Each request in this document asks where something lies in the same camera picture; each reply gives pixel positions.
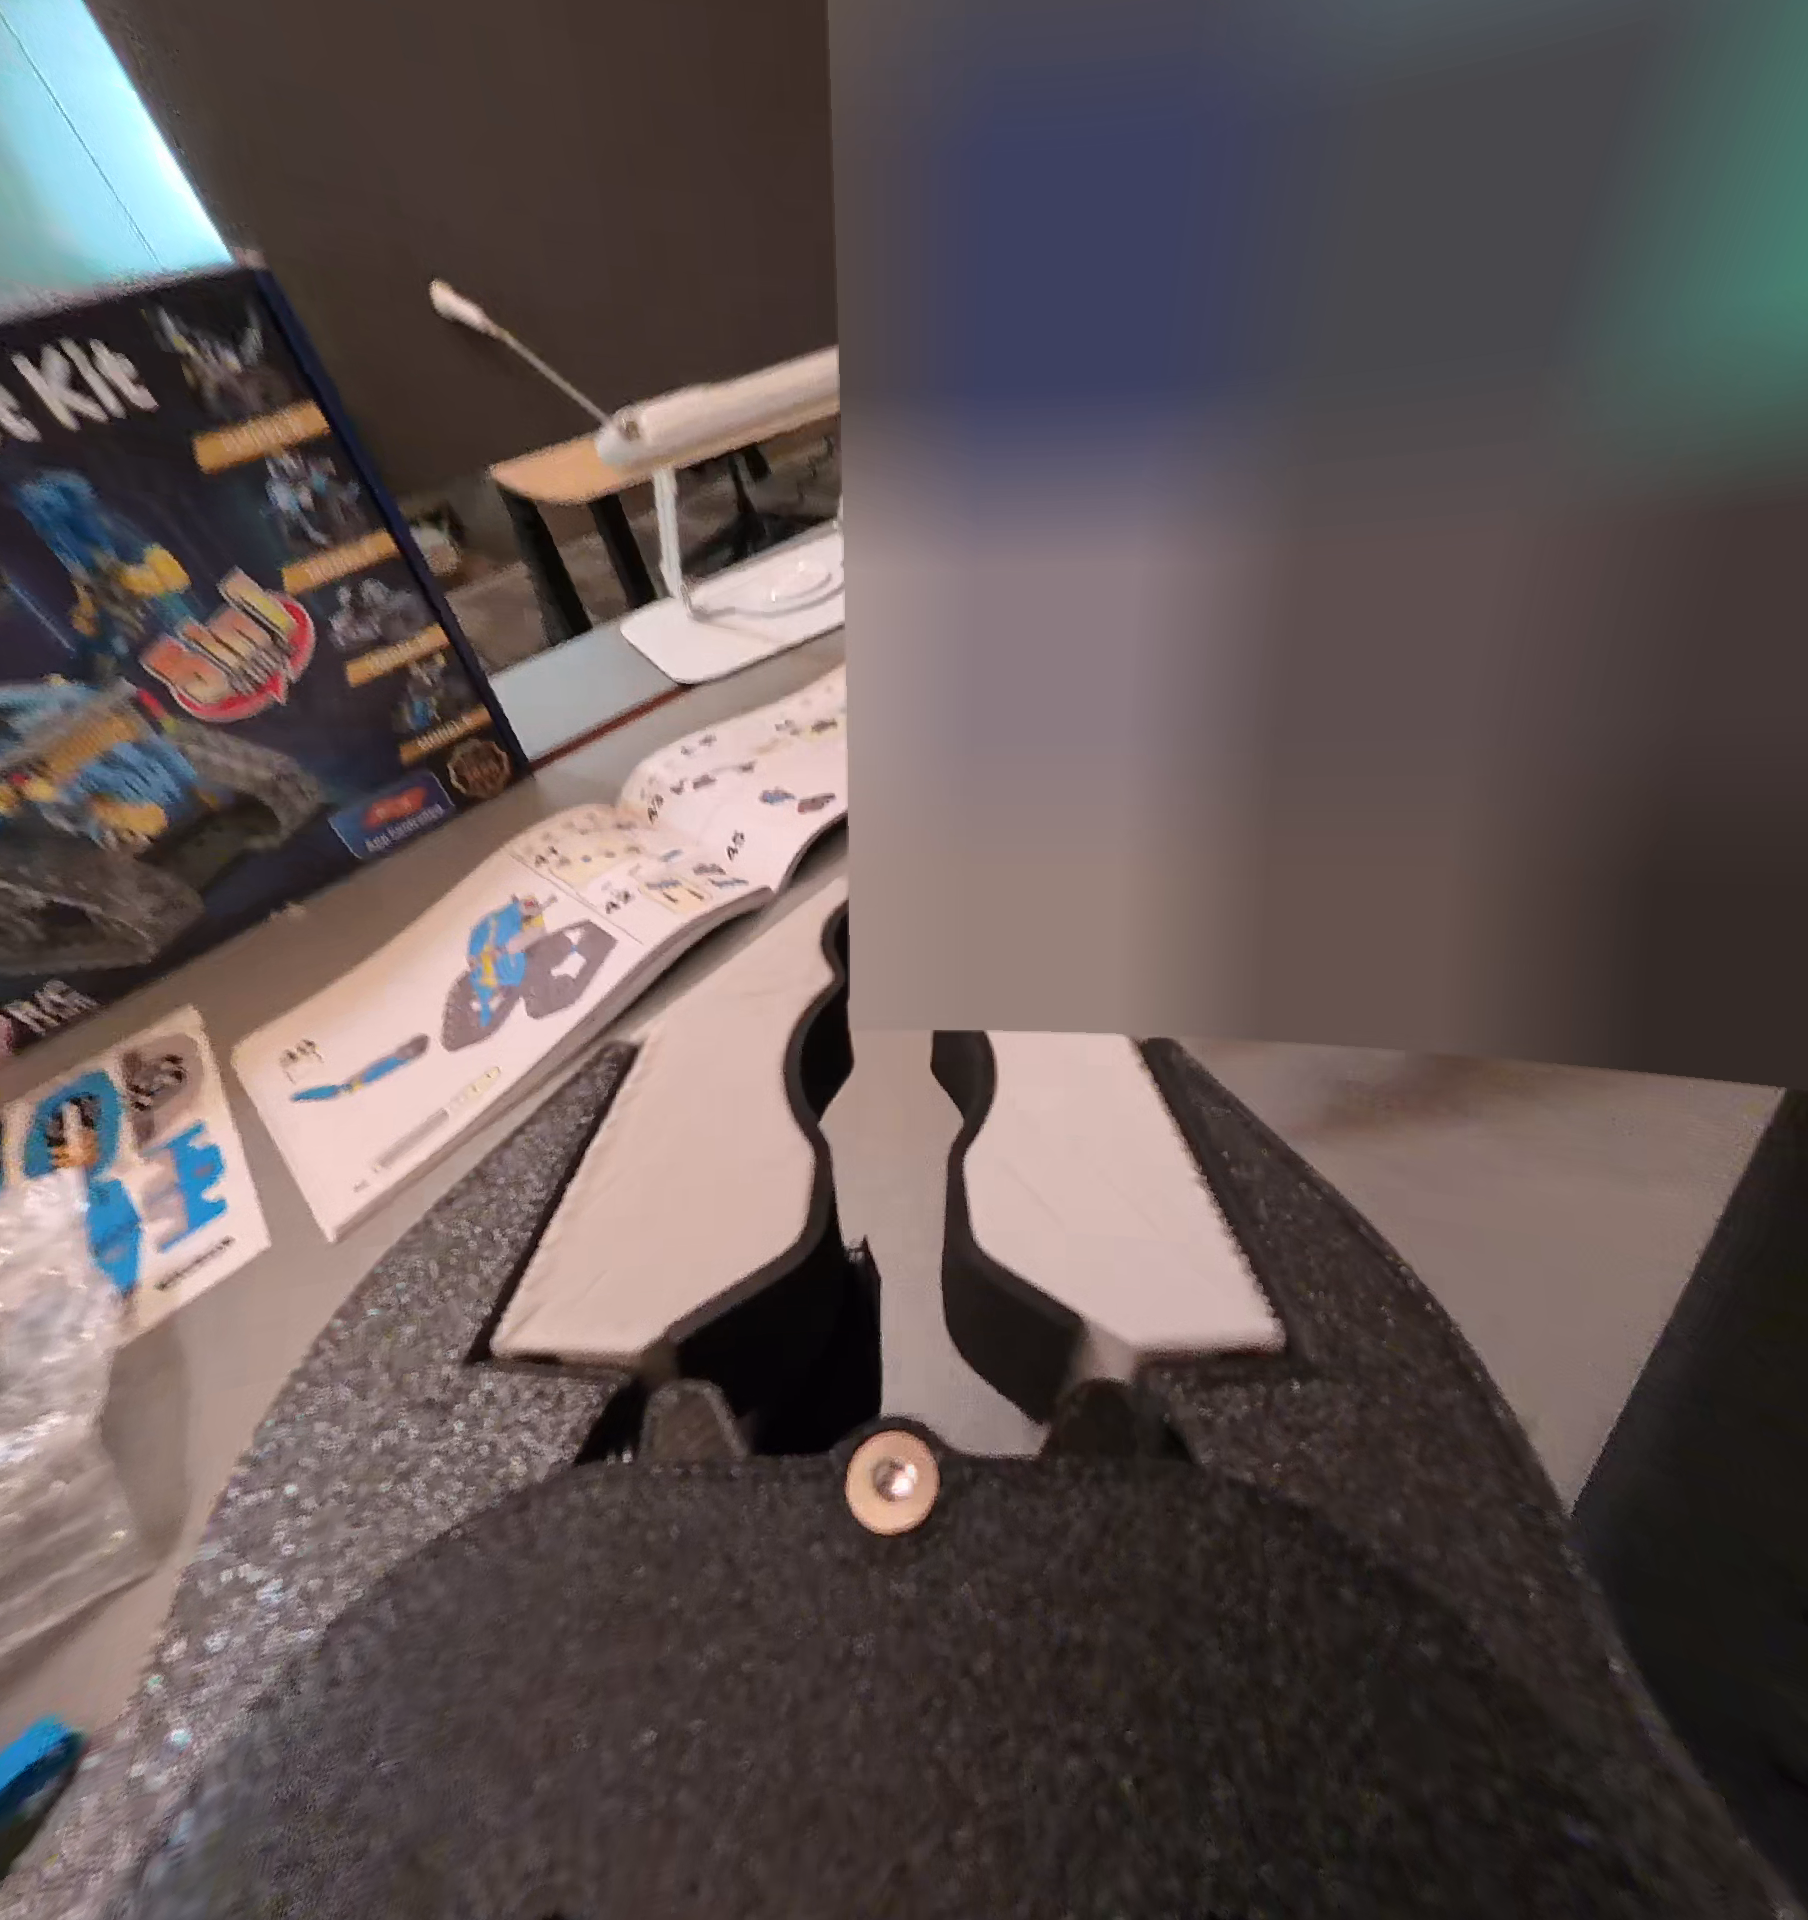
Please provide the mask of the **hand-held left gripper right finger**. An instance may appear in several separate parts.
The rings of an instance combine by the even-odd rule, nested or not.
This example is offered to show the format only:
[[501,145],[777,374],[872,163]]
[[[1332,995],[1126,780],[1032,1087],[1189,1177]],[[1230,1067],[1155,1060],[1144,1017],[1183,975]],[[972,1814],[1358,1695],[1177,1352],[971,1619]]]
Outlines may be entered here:
[[941,1032],[945,1331],[1024,1418],[1083,1380],[1270,1359],[1285,1329],[1140,1043]]

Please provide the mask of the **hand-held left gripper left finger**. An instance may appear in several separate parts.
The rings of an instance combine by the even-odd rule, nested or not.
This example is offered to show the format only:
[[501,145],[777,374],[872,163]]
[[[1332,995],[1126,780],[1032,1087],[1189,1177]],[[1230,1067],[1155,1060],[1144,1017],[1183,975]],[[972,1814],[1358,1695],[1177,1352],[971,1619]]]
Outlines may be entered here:
[[843,1091],[850,912],[813,897],[638,1043],[514,1279],[490,1356],[699,1380],[802,1426],[832,1343],[875,1319],[822,1117]]

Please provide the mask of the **grey desk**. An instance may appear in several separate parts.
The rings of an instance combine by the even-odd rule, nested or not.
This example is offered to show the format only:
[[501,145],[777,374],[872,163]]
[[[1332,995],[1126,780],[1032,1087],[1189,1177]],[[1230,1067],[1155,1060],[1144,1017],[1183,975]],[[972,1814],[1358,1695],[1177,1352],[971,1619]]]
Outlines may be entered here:
[[387,1251],[225,1488],[0,1917],[1788,1917],[1570,1544],[1752,1091],[1141,1049],[1300,1359],[1032,1458],[626,1462],[470,1359],[607,1139],[579,1069]]

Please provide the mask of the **wooden top desk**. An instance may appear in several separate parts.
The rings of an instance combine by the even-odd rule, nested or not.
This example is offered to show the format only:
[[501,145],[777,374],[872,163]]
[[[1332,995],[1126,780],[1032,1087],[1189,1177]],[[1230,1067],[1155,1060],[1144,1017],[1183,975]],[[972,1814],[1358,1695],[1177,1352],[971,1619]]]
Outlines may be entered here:
[[[730,517],[688,548],[686,558],[694,576],[712,576],[721,566],[745,562],[774,543],[824,526],[826,515],[819,511],[765,506],[752,487],[773,482],[770,454],[787,450],[836,454],[839,425],[841,419],[836,413],[799,417],[793,425],[769,430],[754,441],[694,457],[686,471],[688,477],[723,475],[730,503]],[[646,477],[612,471],[590,438],[519,454],[492,466],[487,477],[501,501],[519,556],[527,566],[546,648],[569,644],[594,627],[549,526],[555,508],[581,511],[590,517],[626,611],[657,599],[661,588],[626,512],[626,496],[650,485]]]

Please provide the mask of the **open instruction booklet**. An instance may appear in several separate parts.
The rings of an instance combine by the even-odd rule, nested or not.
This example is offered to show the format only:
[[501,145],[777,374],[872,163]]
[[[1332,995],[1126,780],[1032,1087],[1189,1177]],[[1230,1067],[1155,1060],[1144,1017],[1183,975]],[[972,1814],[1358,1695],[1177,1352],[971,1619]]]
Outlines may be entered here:
[[847,667],[546,816],[233,1049],[327,1241],[767,909],[847,812]]

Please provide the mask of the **blue sticker sheet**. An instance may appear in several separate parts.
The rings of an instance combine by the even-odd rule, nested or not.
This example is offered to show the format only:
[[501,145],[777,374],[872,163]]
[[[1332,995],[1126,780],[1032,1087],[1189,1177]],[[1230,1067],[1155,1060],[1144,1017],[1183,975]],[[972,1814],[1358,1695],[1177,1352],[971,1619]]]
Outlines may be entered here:
[[267,1214],[217,1049],[194,1006],[115,1043],[0,1110],[0,1197],[67,1160],[86,1130],[92,1256],[144,1335],[271,1249]]

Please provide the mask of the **white folding stand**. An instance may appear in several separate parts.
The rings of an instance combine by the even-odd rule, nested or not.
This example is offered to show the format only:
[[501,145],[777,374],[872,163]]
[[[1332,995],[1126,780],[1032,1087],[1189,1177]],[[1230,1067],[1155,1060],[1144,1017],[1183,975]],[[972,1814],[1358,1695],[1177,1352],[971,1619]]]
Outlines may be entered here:
[[729,680],[843,624],[839,517],[745,562],[694,576],[679,505],[679,477],[694,457],[754,441],[799,417],[838,414],[838,345],[606,409],[448,282],[434,280],[427,299],[442,319],[505,349],[576,407],[594,428],[581,438],[595,443],[612,471],[650,482],[626,496],[626,512],[661,595],[626,611],[624,638],[669,683],[692,687]]

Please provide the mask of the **clear plastic bag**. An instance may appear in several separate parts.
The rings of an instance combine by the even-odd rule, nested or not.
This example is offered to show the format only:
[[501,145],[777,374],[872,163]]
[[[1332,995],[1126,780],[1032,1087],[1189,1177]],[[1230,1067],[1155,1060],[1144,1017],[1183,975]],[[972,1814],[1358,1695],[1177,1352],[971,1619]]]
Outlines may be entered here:
[[76,1170],[0,1193],[0,1679],[149,1566],[99,1430],[123,1299],[86,1214]]

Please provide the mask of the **dark blue toy box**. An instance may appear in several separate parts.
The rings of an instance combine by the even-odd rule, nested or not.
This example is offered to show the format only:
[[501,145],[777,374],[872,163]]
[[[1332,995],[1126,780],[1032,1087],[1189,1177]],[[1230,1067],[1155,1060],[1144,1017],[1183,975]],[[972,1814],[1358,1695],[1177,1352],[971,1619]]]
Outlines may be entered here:
[[0,314],[0,1063],[525,773],[268,271]]

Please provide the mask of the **black partition panel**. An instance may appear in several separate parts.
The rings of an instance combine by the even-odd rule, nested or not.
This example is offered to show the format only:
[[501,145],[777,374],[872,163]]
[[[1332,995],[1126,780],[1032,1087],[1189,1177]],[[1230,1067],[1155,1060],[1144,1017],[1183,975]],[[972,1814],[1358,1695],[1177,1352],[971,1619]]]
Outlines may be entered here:
[[839,335],[822,2],[92,13],[397,496],[585,428],[437,277],[610,409]]

